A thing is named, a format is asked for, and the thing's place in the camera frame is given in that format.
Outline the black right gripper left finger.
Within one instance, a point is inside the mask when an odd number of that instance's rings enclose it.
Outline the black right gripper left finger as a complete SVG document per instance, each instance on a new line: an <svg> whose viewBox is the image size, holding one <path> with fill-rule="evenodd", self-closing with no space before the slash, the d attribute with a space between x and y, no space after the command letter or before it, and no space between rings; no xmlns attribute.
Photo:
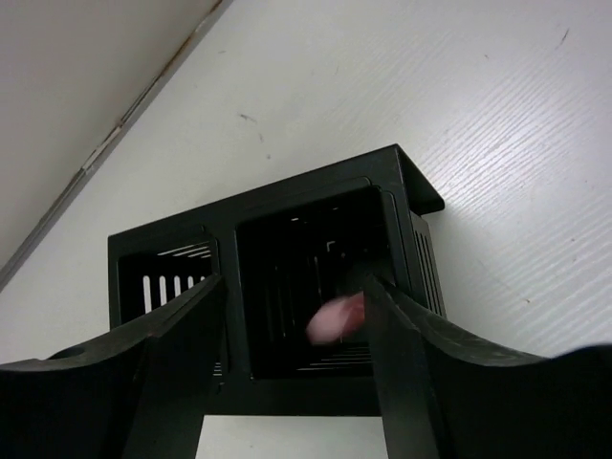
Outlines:
<svg viewBox="0 0 612 459"><path fill-rule="evenodd" d="M214 274L48 359L3 364L2 457L195 457L225 309Z"/></svg>

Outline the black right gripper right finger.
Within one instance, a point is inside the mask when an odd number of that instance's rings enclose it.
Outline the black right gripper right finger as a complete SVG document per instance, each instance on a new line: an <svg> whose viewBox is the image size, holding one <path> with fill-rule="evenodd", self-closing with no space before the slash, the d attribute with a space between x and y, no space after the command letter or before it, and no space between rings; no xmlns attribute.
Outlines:
<svg viewBox="0 0 612 459"><path fill-rule="evenodd" d="M520 352L430 312L376 276L365 317L392 458L607 458L611 348Z"/></svg>

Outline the pink highlighter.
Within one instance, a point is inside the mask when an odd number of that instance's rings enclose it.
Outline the pink highlighter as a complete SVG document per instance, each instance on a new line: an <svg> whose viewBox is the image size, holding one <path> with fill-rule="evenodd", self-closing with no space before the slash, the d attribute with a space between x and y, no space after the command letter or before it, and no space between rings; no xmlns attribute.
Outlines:
<svg viewBox="0 0 612 459"><path fill-rule="evenodd" d="M326 345L354 334L364 320L364 294L359 292L323 304L309 321L305 333L311 344Z"/></svg>

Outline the black desk organizer box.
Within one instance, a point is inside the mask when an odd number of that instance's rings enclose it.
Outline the black desk organizer box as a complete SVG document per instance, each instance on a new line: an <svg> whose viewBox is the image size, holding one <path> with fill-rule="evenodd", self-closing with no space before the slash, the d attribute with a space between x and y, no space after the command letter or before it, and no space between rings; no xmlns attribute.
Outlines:
<svg viewBox="0 0 612 459"><path fill-rule="evenodd" d="M376 416L366 334L314 346L305 329L370 273L442 313L425 216L444 206L392 144L120 232L108 239L110 323L218 273L228 305L210 414Z"/></svg>

